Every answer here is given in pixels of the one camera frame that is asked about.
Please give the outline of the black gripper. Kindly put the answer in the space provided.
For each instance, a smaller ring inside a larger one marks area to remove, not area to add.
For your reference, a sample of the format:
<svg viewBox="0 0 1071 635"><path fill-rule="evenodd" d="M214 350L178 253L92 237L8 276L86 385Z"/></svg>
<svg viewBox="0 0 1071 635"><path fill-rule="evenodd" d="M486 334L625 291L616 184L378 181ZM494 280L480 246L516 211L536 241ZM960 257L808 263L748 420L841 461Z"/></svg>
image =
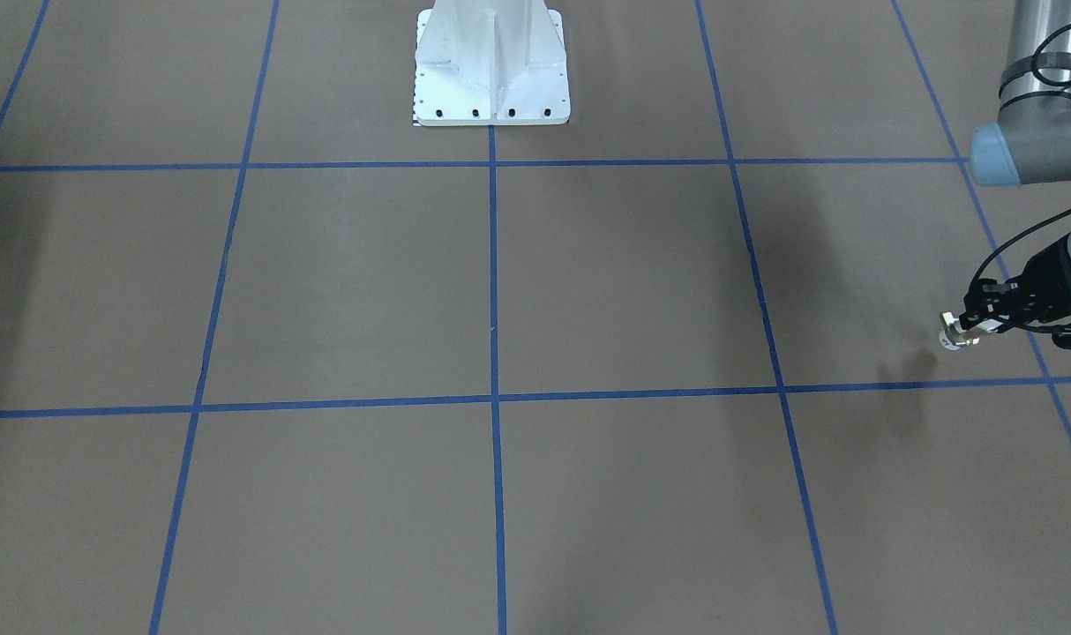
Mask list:
<svg viewBox="0 0 1071 635"><path fill-rule="evenodd" d="M974 279L959 326L980 332L1028 328L1071 350L1071 235L1041 250L1012 279Z"/></svg>

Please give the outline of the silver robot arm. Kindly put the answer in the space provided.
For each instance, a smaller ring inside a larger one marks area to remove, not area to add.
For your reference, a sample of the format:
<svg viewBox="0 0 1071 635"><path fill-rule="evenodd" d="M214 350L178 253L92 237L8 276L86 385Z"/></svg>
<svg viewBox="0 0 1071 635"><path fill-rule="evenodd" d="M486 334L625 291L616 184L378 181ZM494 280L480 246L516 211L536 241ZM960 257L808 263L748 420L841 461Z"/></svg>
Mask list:
<svg viewBox="0 0 1071 635"><path fill-rule="evenodd" d="M975 128L970 172L982 186L1071 182L1071 1L1019 1L995 121ZM1029 258L1019 276L976 270L960 315L941 315L956 350L1019 329L1071 350L1071 233Z"/></svg>

